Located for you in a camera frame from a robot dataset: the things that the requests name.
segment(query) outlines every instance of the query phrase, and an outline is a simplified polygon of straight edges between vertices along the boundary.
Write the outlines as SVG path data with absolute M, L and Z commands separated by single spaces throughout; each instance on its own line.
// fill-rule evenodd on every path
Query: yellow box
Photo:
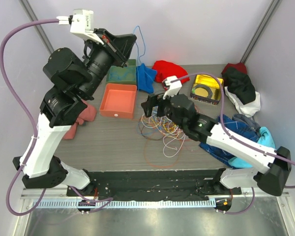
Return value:
M 224 80 L 218 78 L 222 87 Z M 208 75 L 197 75 L 191 89 L 190 97 L 198 101 L 203 101 L 217 105 L 221 99 L 221 89 L 214 78 Z

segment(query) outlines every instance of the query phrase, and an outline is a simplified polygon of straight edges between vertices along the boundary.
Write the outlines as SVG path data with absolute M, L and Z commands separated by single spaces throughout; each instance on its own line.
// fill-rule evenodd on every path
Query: black cloth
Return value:
M 229 84 L 227 87 L 228 92 L 235 94 L 243 105 L 256 100 L 256 90 L 248 75 L 234 67 L 229 67 L 223 73 L 223 79 Z

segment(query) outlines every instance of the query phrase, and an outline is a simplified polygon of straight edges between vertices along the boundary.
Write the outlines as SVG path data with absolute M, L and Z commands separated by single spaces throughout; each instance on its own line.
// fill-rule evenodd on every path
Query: gray wood tabletop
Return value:
M 188 65 L 184 66 L 188 73 L 207 72 L 220 76 L 224 65 Z M 192 79 L 183 84 L 180 92 L 189 96 Z M 163 155 L 162 141 L 148 141 L 138 130 L 138 121 L 143 114 L 140 106 L 147 99 L 148 94 L 143 91 L 137 93 L 134 119 L 103 117 L 99 107 L 105 90 L 105 80 L 94 93 L 93 101 L 88 103 L 95 106 L 97 115 L 93 122 L 79 125 L 73 140 L 62 140 L 56 156 L 64 163 L 77 169 L 89 171 L 119 171 L 119 170 L 156 170 L 156 169 L 217 169 L 224 164 L 213 158 L 199 147 L 199 142 L 187 141 L 178 155 L 167 158 Z M 154 92 L 164 91 L 160 84 L 154 83 Z M 216 118 L 220 112 L 220 105 L 214 106 L 195 101 L 200 113 Z M 236 113 L 235 107 L 226 97 L 224 113 L 232 117 Z M 173 141 L 177 148 L 179 141 Z M 167 155 L 173 155 L 171 150 L 165 150 Z

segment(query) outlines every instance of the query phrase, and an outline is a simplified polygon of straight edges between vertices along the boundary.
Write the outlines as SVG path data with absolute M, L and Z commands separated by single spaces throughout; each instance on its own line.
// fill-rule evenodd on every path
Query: pile of wires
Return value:
M 143 128 L 145 127 L 151 129 L 152 131 L 149 133 L 143 133 L 143 128 L 140 128 L 140 123 L 143 125 Z M 139 129 L 141 135 L 148 140 L 163 140 L 163 154 L 168 158 L 172 158 L 179 153 L 186 139 L 186 135 L 184 134 L 183 130 L 181 130 L 170 119 L 168 119 L 167 117 L 157 117 L 157 107 L 153 108 L 152 116 L 150 116 L 149 118 L 146 118 L 145 114 L 141 116 L 141 119 L 139 120 Z M 160 134 L 162 134 L 163 137 L 159 139 L 152 139 L 148 136 L 150 134 L 153 134 L 154 132 L 159 132 Z M 169 146 L 169 144 L 174 140 L 180 141 L 179 148 Z M 175 153 L 173 155 L 167 155 L 165 151 L 166 149 L 175 150 Z

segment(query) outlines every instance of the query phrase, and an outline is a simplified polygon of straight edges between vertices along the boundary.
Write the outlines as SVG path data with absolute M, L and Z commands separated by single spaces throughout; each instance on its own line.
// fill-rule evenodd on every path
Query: blue plaid fabric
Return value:
M 220 121 L 221 121 L 220 116 L 217 118 L 217 121 L 220 123 Z M 245 138 L 248 138 L 251 141 L 254 141 L 254 142 L 258 141 L 258 139 L 259 139 L 258 133 L 255 130 L 253 130 L 252 128 L 250 128 L 246 123 L 232 120 L 229 117 L 227 117 L 226 115 L 223 115 L 223 121 L 224 121 L 225 127 L 230 129 L 231 131 L 233 131 Z M 220 148 L 210 146 L 208 144 L 200 143 L 199 146 L 202 149 L 204 149 L 205 151 L 207 151 L 208 153 L 210 153 L 217 160 L 223 162 L 225 165 L 230 166 L 228 161 L 230 159 L 232 159 L 234 157 L 234 155 L 232 155 Z

